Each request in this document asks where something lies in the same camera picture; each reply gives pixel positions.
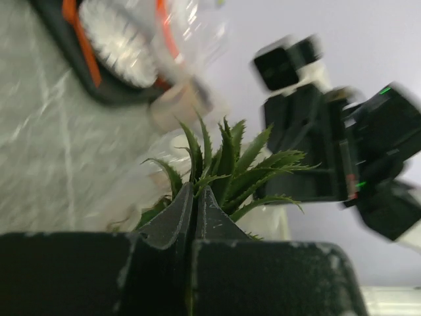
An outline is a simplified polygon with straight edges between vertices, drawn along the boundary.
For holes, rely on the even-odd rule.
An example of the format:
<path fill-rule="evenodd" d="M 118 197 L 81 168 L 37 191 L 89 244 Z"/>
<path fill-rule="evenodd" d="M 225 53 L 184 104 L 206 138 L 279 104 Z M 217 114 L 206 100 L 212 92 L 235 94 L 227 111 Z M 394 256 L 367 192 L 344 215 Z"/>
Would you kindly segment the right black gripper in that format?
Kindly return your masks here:
<path fill-rule="evenodd" d="M 395 83 L 362 103 L 354 98 L 349 88 L 321 92 L 307 84 L 264 103 L 268 149 L 302 151 L 309 169 L 269 180 L 257 197 L 338 201 L 387 239 L 417 244 L 420 188 L 399 175 L 420 152 L 420 100 Z"/>

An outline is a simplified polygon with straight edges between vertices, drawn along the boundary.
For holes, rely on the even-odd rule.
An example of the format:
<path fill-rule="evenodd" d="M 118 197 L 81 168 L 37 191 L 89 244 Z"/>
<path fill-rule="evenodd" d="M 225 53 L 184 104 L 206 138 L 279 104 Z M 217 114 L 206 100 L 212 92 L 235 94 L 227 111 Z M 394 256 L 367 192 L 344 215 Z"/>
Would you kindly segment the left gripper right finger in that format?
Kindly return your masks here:
<path fill-rule="evenodd" d="M 250 239 L 210 188 L 192 245 L 194 315 L 366 315 L 349 258 L 335 244 Z"/>

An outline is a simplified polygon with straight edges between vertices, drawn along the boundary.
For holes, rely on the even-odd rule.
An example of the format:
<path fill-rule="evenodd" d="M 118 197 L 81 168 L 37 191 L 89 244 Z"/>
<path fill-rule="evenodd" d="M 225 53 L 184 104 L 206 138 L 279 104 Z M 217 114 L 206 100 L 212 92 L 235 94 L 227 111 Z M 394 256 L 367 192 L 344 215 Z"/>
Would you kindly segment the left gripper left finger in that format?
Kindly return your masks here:
<path fill-rule="evenodd" d="M 1 236 L 2 315 L 185 315 L 193 186 L 137 232 Z"/>

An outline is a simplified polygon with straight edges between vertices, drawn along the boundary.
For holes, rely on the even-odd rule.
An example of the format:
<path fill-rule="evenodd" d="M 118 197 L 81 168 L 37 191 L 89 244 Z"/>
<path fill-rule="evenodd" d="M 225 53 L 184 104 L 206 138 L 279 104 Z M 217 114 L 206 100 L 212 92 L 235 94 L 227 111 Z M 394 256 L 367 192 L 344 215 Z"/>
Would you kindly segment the toy pineapple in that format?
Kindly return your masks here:
<path fill-rule="evenodd" d="M 201 122 L 200 125 L 202 144 L 186 124 L 180 123 L 188 142 L 184 149 L 191 159 L 188 181 L 193 184 L 194 205 L 198 204 L 199 196 L 206 187 L 212 189 L 216 204 L 233 222 L 238 222 L 252 209 L 275 201 L 299 205 L 298 201 L 285 194 L 260 197 L 251 202 L 246 200 L 275 176 L 311 170 L 311 165 L 302 164 L 306 155 L 304 152 L 294 149 L 280 151 L 255 165 L 255 159 L 267 145 L 271 126 L 264 129 L 245 150 L 242 150 L 245 121 L 241 120 L 230 126 L 225 120 L 218 126 L 222 143 L 218 151 L 214 152 L 205 123 Z"/>

